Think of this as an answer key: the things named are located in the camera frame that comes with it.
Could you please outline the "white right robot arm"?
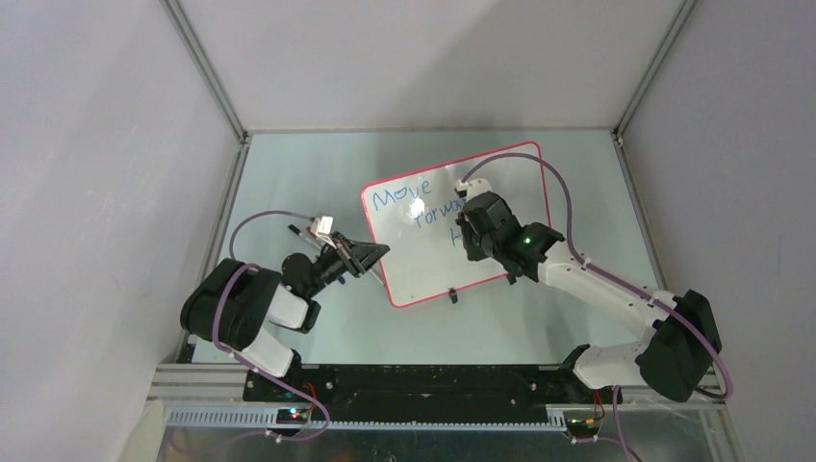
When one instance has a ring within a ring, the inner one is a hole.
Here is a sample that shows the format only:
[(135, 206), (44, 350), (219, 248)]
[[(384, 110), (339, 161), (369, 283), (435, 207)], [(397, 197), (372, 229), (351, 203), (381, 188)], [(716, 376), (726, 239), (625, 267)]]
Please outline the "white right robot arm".
[(494, 192), (468, 193), (456, 224), (469, 260), (493, 259), (510, 283), (520, 277), (572, 295), (613, 317), (634, 338), (618, 346), (574, 349), (559, 377), (565, 398), (583, 402), (597, 389), (648, 386), (684, 402), (722, 350), (709, 300), (637, 286), (596, 265), (573, 242), (541, 222), (520, 224)]

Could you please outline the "pink framed whiteboard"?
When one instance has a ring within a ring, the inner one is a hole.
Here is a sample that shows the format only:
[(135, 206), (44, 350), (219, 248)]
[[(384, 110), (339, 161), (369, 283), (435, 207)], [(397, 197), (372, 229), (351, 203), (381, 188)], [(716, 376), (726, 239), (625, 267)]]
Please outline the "pink framed whiteboard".
[(471, 262), (455, 219), (464, 206), (455, 184), (483, 179), (523, 224), (551, 223), (541, 146), (526, 141), (379, 180), (361, 191), (372, 239), (390, 250), (379, 262), (391, 304), (405, 308), (502, 278), (501, 264)]

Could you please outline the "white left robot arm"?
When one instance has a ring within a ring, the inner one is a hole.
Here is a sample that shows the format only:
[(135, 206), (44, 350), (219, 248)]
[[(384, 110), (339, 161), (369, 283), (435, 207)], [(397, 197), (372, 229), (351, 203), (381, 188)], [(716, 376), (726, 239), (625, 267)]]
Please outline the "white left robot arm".
[(329, 240), (316, 258), (293, 253), (279, 271), (221, 260), (183, 304), (181, 327), (269, 373), (267, 387), (279, 399), (299, 397), (304, 375), (294, 365), (300, 355), (268, 326), (310, 332), (321, 310), (316, 296), (345, 275), (365, 275), (390, 251), (386, 244), (350, 240), (338, 231)]

